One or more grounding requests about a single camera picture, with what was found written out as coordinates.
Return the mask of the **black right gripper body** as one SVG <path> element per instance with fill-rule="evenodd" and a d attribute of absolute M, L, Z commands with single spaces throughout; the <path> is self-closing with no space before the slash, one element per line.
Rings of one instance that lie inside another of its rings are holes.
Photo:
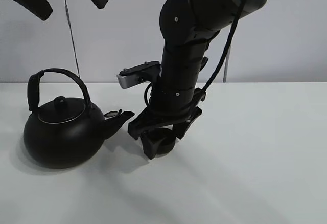
<path fill-rule="evenodd" d="M 198 107 L 199 102 L 205 100 L 206 92 L 200 88 L 193 90 L 191 101 L 183 104 L 184 98 L 191 91 L 173 91 L 171 94 L 159 94 L 158 97 L 148 98 L 150 88 L 144 92 L 146 108 L 128 124 L 128 133 L 138 139 L 145 131 L 168 125 L 182 123 L 188 119 L 198 118 L 202 110 Z"/>

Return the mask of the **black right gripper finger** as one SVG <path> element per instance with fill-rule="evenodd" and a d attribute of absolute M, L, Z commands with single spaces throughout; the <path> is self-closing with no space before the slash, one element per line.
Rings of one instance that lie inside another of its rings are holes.
<path fill-rule="evenodd" d="M 143 152 L 148 159 L 152 160 L 157 155 L 163 154 L 162 142 L 164 136 L 160 131 L 148 131 L 141 134 Z"/>
<path fill-rule="evenodd" d="M 182 123 L 173 125 L 173 133 L 178 139 L 182 139 L 196 118 L 188 119 Z"/>

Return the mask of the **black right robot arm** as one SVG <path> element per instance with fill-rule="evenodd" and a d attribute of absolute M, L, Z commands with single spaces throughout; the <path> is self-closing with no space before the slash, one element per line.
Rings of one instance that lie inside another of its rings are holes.
<path fill-rule="evenodd" d="M 122 88 L 149 82 L 144 92 L 146 107 L 128 125 L 128 133 L 141 141 L 149 159 L 169 153 L 201 115 L 198 104 L 225 61 L 238 21 L 266 1 L 166 0 L 159 17 L 165 40 L 161 61 L 146 62 L 118 74 Z M 198 75 L 208 61 L 205 52 L 227 26 L 230 32 L 218 65 L 205 86 L 198 88 Z"/>

